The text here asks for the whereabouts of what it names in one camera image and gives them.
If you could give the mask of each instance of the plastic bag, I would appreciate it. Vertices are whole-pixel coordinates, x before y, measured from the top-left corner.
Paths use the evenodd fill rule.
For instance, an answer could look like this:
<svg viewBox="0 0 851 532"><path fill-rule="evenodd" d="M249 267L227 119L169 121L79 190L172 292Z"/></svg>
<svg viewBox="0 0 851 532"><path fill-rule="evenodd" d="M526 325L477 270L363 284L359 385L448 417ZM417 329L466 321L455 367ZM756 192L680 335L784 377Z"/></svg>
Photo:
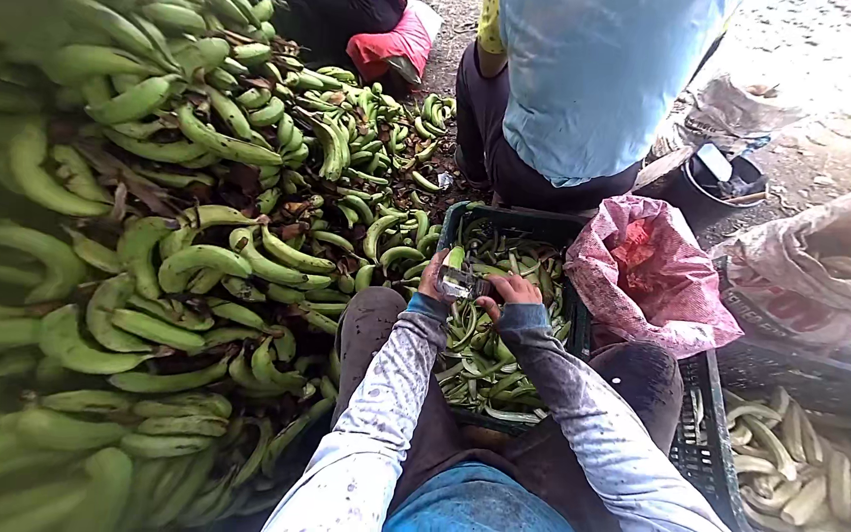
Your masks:
<svg viewBox="0 0 851 532"><path fill-rule="evenodd" d="M767 145L774 133L806 116L782 97L755 96L720 74L700 90L682 91L659 128L650 159L713 143L731 159Z"/></svg>
<svg viewBox="0 0 851 532"><path fill-rule="evenodd" d="M729 238L711 249L721 299L748 331L851 347L851 193Z"/></svg>
<svg viewBox="0 0 851 532"><path fill-rule="evenodd" d="M624 340L684 358L743 335L719 299L711 260L682 213L660 199L603 200L564 269L595 321Z"/></svg>
<svg viewBox="0 0 851 532"><path fill-rule="evenodd" d="M410 83L422 81L442 17L420 0L409 0L403 18L389 33L361 33L347 42L347 54L363 79L381 78L397 68Z"/></svg>

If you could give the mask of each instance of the foot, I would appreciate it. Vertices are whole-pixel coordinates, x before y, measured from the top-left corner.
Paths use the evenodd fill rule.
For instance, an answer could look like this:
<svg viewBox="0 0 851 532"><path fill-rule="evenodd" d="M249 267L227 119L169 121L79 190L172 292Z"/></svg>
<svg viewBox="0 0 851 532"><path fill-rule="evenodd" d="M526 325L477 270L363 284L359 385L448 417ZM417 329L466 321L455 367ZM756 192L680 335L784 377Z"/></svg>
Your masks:
<svg viewBox="0 0 851 532"><path fill-rule="evenodd" d="M469 177L468 172L465 169L465 156L461 152L461 146L455 146L455 165L458 166L458 171L468 182L469 187L477 190L487 190L491 188L491 180L488 179L487 175L485 175L483 179L472 179Z"/></svg>

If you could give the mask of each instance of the red cloth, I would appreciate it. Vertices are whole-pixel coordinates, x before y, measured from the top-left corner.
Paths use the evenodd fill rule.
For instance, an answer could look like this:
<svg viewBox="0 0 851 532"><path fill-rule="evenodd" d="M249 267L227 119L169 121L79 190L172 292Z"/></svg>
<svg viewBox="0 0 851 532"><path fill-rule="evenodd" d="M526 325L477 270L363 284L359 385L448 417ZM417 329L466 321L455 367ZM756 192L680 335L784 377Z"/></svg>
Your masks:
<svg viewBox="0 0 851 532"><path fill-rule="evenodd" d="M565 271L610 333L656 342L676 358L744 334L720 301L714 264L665 201L603 200L566 251Z"/></svg>
<svg viewBox="0 0 851 532"><path fill-rule="evenodd" d="M416 67L421 78L426 69L432 40L419 15L406 8L403 18L389 33L360 33L347 42L347 54L354 60L363 79L377 79L387 73L390 66L383 60L405 56Z"/></svg>

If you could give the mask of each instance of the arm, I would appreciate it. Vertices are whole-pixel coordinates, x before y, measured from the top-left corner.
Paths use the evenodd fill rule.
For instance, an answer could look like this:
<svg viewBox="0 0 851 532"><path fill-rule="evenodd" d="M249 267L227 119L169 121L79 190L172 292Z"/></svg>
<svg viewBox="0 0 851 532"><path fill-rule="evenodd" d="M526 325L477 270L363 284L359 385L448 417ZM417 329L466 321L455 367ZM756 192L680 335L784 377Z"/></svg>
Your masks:
<svg viewBox="0 0 851 532"><path fill-rule="evenodd" d="M501 41L498 19L498 0L484 0L481 5L478 36L479 71L484 78L493 78L508 64L508 50Z"/></svg>
<svg viewBox="0 0 851 532"><path fill-rule="evenodd" d="M447 307L434 293L444 253L373 357L360 386L321 440L307 470L278 503L264 530L378 530L386 519L409 441L445 345Z"/></svg>
<svg viewBox="0 0 851 532"><path fill-rule="evenodd" d="M502 340L514 353L593 490L623 532L642 530L727 532L711 505L679 474L649 438L632 408L597 373L563 350L550 335L540 291L520 277L492 278L507 304L489 310Z"/></svg>

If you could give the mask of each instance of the ground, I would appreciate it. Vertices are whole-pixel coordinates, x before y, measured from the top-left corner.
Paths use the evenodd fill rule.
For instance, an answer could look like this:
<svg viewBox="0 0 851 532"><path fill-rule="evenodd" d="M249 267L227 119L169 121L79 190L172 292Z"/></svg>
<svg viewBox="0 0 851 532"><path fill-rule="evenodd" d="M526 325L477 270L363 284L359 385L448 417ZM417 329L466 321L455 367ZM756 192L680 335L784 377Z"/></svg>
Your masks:
<svg viewBox="0 0 851 532"><path fill-rule="evenodd" d="M425 1L444 24L422 91L454 94L481 1ZM771 180L769 200L704 231L703 246L851 190L851 0L746 0L700 78L718 70L745 85L776 85L781 98L809 115L751 156Z"/></svg>

